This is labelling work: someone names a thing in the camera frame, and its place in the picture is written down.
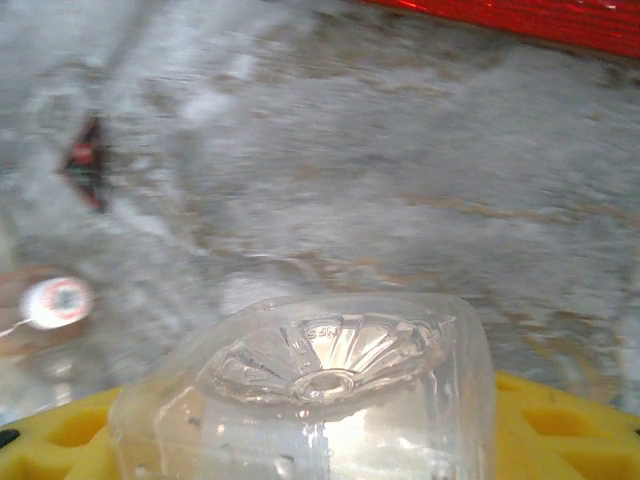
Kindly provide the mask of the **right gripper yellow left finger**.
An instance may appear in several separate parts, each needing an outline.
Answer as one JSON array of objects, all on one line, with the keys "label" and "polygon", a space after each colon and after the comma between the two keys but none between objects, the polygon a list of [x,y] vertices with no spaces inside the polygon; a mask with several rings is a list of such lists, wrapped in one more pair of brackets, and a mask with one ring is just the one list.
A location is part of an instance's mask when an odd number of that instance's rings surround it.
[{"label": "right gripper yellow left finger", "polygon": [[1,427],[1,480],[118,480],[107,426],[118,388]]}]

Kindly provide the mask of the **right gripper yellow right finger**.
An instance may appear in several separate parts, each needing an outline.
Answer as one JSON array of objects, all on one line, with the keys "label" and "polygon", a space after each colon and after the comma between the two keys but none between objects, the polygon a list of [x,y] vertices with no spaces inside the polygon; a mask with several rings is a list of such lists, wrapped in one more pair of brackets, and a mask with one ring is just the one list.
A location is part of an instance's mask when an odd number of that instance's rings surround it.
[{"label": "right gripper yellow right finger", "polygon": [[498,480],[639,480],[639,418],[496,374]]}]

